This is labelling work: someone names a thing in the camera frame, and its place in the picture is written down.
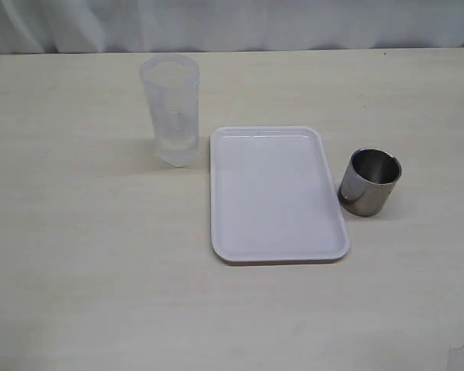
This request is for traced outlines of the white rectangular plastic tray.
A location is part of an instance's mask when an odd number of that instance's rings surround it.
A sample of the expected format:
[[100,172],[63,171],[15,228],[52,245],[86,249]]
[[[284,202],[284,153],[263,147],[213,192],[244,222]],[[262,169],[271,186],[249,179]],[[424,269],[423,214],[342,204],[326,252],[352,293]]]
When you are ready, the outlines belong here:
[[210,232],[232,264],[335,261],[350,250],[319,133],[218,128],[210,137]]

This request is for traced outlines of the stainless steel cup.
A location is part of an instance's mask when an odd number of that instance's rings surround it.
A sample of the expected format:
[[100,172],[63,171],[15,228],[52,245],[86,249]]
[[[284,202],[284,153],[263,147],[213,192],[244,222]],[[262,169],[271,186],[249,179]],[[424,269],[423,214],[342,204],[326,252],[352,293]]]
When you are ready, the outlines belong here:
[[342,207],[356,216],[377,215],[401,177],[398,159],[378,148],[360,148],[350,157],[338,197]]

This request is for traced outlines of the clear plastic measuring cup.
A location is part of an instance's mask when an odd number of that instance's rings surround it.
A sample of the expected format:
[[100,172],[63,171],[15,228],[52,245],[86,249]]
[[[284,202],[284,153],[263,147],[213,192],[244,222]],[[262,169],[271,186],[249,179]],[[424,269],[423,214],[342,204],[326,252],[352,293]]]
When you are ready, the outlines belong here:
[[160,158],[190,165],[199,148],[200,69],[193,59],[159,54],[139,69]]

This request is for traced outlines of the white backdrop curtain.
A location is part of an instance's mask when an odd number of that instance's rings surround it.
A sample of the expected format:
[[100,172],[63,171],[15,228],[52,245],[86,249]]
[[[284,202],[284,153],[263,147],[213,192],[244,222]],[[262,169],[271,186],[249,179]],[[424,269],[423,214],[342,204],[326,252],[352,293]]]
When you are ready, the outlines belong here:
[[0,54],[464,46],[464,1],[0,1]]

